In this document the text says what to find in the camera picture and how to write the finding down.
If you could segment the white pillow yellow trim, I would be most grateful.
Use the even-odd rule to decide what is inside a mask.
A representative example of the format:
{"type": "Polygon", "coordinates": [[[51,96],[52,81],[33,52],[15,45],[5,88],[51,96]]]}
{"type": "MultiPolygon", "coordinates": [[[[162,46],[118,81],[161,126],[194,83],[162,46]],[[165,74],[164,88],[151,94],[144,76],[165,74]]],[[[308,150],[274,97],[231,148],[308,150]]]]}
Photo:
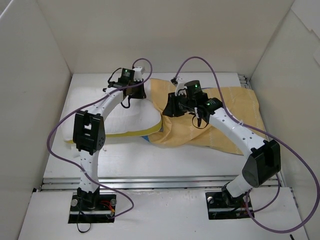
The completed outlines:
{"type": "MultiPolygon", "coordinates": [[[[125,109],[120,104],[104,121],[107,137],[143,137],[157,133],[162,128],[162,117],[154,107],[151,98],[151,81],[144,84],[146,99],[131,99],[130,108],[125,109]]],[[[67,96],[61,117],[72,111],[102,98],[101,87],[76,87],[67,96]]]]}

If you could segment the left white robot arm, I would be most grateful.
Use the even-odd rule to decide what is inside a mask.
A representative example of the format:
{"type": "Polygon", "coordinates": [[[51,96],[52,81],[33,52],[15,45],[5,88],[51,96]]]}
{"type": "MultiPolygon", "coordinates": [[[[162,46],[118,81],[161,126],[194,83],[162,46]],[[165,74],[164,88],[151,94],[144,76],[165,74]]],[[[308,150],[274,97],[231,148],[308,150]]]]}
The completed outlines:
{"type": "Polygon", "coordinates": [[[80,156],[80,184],[78,198],[89,210],[100,204],[98,179],[98,158],[105,144],[105,120],[112,110],[126,97],[146,98],[143,85],[145,69],[141,66],[133,69],[123,68],[117,81],[110,81],[103,91],[104,100],[87,110],[79,110],[74,117],[73,142],[80,156]]]}

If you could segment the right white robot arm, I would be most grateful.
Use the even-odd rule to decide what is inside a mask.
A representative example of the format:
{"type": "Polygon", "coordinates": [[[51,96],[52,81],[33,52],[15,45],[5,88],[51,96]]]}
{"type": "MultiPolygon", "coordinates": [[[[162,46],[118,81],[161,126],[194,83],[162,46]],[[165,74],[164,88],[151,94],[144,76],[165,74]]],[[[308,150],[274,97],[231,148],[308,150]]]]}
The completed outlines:
{"type": "Polygon", "coordinates": [[[167,97],[162,112],[167,117],[180,117],[189,113],[197,118],[197,124],[205,121],[221,131],[242,152],[246,163],[241,173],[221,189],[221,200],[233,206],[245,193],[258,188],[281,170],[281,149],[275,140],[267,141],[240,122],[235,122],[216,97],[203,92],[198,80],[179,83],[167,97]]]}

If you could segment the blue yellow cartoon pillowcase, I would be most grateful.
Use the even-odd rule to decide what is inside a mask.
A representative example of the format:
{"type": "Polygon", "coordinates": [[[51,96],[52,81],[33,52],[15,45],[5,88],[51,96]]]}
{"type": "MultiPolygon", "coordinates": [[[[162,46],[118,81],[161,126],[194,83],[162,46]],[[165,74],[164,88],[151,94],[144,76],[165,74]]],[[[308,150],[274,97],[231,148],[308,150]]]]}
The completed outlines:
{"type": "Polygon", "coordinates": [[[149,141],[164,147],[196,145],[249,157],[265,147],[265,126],[253,90],[242,87],[203,90],[204,103],[189,100],[183,83],[178,92],[171,82],[149,79],[146,97],[161,114],[163,130],[149,141]]]}

